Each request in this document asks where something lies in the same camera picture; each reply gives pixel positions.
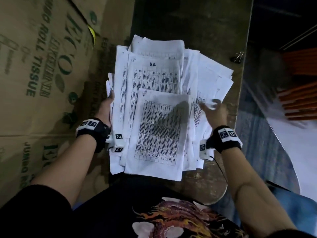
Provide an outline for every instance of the yellow tape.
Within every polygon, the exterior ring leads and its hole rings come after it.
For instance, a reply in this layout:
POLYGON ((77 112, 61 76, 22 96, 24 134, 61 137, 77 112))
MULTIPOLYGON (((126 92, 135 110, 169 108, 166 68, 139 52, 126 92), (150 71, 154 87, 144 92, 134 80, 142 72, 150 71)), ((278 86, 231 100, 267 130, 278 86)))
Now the yellow tape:
POLYGON ((95 31, 88 25, 88 29, 93 37, 93 47, 95 46, 95 41, 96 41, 96 33, 95 31))

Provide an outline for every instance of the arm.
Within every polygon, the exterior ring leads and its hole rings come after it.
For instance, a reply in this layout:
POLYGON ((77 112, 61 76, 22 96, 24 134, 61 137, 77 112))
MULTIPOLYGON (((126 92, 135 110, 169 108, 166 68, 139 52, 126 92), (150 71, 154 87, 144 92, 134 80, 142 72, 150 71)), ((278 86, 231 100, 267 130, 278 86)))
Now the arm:
MULTIPOLYGON (((114 94, 111 92, 110 97, 101 103, 96 115, 96 118, 99 118, 109 127, 111 127, 109 119, 110 104, 113 99, 114 94)), ((66 197, 72 206, 79 195, 96 145, 96 140, 92 136, 79 136, 48 169, 31 182, 31 185, 46 185, 57 190, 66 197)))
MULTIPOLYGON (((200 104, 213 129, 227 125, 227 109, 217 101, 215 110, 200 104)), ((249 234, 265 237, 283 229, 296 229, 286 211, 258 176, 239 148, 222 153, 229 191, 249 234)))

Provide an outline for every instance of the paper stack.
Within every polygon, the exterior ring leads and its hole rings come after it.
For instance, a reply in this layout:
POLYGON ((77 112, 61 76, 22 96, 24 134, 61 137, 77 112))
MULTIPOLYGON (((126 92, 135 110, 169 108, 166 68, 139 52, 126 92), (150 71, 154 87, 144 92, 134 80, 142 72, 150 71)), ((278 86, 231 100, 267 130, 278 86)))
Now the paper stack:
POLYGON ((120 154, 109 150, 111 173, 180 181, 183 171, 203 168, 200 140, 212 129, 198 103, 222 101, 233 84, 232 73, 199 51, 185 49, 182 40, 134 36, 130 47, 117 46, 107 91, 114 90, 112 130, 123 134, 125 148, 120 154))

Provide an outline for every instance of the forearm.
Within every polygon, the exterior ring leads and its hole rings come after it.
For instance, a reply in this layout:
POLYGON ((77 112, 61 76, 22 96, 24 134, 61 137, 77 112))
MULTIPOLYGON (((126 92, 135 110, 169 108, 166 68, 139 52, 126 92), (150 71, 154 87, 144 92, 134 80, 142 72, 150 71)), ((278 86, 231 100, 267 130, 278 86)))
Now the forearm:
POLYGON ((41 184, 60 192, 71 205, 76 202, 85 179, 96 141, 90 135, 81 135, 32 184, 41 184))
POLYGON ((296 229, 285 210, 239 148, 222 152, 228 187, 240 219, 256 237, 276 230, 296 229))

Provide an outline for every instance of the black t-shirt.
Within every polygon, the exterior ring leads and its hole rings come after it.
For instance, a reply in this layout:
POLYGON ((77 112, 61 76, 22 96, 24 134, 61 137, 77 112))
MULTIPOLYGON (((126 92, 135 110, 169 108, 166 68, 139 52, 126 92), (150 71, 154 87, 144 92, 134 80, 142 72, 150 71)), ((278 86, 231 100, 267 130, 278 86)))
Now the black t-shirt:
MULTIPOLYGON (((4 237, 248 237, 208 206, 139 179, 112 186, 74 211, 56 190, 31 185, 0 209, 0 220, 4 237)), ((281 232, 274 236, 298 231, 281 232)))

